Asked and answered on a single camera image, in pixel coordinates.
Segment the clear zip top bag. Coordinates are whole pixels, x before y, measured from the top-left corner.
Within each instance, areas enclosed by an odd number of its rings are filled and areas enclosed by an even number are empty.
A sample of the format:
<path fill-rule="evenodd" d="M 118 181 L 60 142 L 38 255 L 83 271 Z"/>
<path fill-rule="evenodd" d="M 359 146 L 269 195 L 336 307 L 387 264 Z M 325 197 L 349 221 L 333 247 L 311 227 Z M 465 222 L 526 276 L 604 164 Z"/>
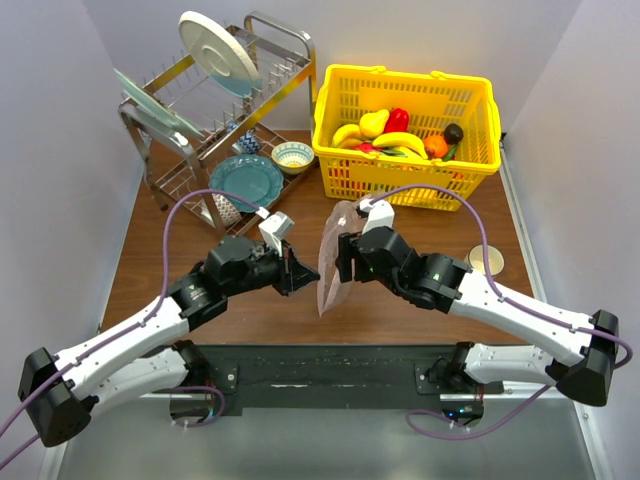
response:
<path fill-rule="evenodd" d="M 364 198 L 377 199 L 372 194 L 367 194 Z M 333 210 L 325 222 L 321 239 L 318 271 L 320 280 L 317 284 L 317 308 L 319 317 L 343 302 L 350 289 L 351 282 L 341 283 L 335 266 L 338 254 L 338 235 L 341 233 L 362 234 L 361 230 L 366 219 L 357 208 L 360 200 L 341 200 L 336 203 Z"/>

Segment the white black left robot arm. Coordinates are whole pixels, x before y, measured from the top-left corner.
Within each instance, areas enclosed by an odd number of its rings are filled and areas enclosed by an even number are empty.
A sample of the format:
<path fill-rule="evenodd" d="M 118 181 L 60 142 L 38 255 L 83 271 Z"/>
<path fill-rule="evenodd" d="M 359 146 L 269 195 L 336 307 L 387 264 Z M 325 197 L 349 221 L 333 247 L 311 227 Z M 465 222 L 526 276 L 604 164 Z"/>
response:
<path fill-rule="evenodd" d="M 288 296 L 319 278 L 285 240 L 225 237 L 129 319 L 56 354 L 39 348 L 25 358 L 18 397 L 36 440 L 63 444 L 99 414 L 146 393 L 200 390 L 207 362 L 184 335 L 224 313 L 233 296 L 265 287 Z"/>

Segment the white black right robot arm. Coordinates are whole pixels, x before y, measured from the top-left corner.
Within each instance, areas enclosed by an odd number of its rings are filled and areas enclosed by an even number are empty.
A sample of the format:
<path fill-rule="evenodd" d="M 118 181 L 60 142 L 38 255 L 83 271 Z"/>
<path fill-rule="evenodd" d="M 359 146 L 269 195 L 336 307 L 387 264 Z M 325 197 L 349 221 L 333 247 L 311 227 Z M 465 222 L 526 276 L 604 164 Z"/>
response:
<path fill-rule="evenodd" d="M 615 370 L 618 318 L 556 308 L 506 287 L 492 288 L 485 274 L 442 254 L 418 254 L 389 227 L 338 237 L 341 282 L 377 281 L 426 309 L 481 321 L 522 339 L 520 346 L 461 342 L 444 369 L 459 393 L 501 381 L 556 388 L 576 402 L 607 403 Z"/>

